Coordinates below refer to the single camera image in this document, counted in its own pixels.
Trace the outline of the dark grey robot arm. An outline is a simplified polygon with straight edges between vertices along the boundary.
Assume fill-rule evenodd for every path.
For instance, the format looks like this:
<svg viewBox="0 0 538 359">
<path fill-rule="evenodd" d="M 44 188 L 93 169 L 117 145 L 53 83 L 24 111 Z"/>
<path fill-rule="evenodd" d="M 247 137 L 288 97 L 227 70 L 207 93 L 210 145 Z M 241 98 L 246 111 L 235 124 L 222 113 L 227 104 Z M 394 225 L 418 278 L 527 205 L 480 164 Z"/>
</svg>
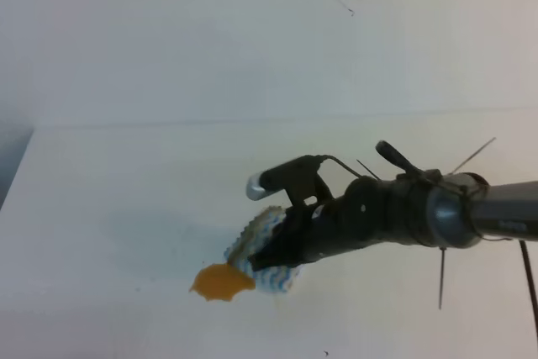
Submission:
<svg viewBox="0 0 538 359">
<path fill-rule="evenodd" d="M 465 249 L 488 237 L 537 239 L 536 182 L 491 186 L 470 172 L 438 183 L 358 178 L 342 196 L 289 214 L 249 262 L 260 271 L 382 243 Z"/>
</svg>

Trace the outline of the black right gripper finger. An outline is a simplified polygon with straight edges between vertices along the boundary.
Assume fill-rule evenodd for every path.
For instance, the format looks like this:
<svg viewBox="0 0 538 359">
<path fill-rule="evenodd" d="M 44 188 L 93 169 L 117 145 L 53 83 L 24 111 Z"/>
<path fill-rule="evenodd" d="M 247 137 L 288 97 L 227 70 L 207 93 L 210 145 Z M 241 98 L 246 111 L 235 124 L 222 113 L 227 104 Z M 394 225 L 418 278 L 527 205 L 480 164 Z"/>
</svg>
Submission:
<svg viewBox="0 0 538 359">
<path fill-rule="evenodd" d="M 290 208 L 286 217 L 273 232 L 271 242 L 278 250 L 296 250 L 302 247 L 312 228 L 314 208 Z"/>
</svg>

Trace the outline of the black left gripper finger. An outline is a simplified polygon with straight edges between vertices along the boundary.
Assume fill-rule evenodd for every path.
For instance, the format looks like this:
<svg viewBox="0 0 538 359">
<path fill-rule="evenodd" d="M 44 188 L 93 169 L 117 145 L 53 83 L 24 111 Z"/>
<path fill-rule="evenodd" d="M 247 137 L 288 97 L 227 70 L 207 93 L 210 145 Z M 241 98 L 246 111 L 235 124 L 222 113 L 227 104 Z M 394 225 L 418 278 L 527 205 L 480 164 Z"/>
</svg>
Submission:
<svg viewBox="0 0 538 359">
<path fill-rule="evenodd" d="M 266 245 L 263 249 L 250 255 L 248 262 L 253 270 L 264 270 L 271 267 L 297 267 L 301 264 L 301 258 L 293 251 Z"/>
</svg>

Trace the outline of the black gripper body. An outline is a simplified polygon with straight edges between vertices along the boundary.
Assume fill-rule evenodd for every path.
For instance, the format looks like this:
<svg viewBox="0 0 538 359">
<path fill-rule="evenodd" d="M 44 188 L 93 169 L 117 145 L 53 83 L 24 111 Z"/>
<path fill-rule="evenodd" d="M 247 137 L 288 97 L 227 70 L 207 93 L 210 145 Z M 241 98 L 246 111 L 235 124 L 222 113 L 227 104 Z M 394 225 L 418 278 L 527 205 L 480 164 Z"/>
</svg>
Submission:
<svg viewBox="0 0 538 359">
<path fill-rule="evenodd" d="M 381 243 L 404 242 L 404 186 L 362 177 L 344 194 L 302 215 L 293 236 L 293 257 L 300 264 Z"/>
</svg>

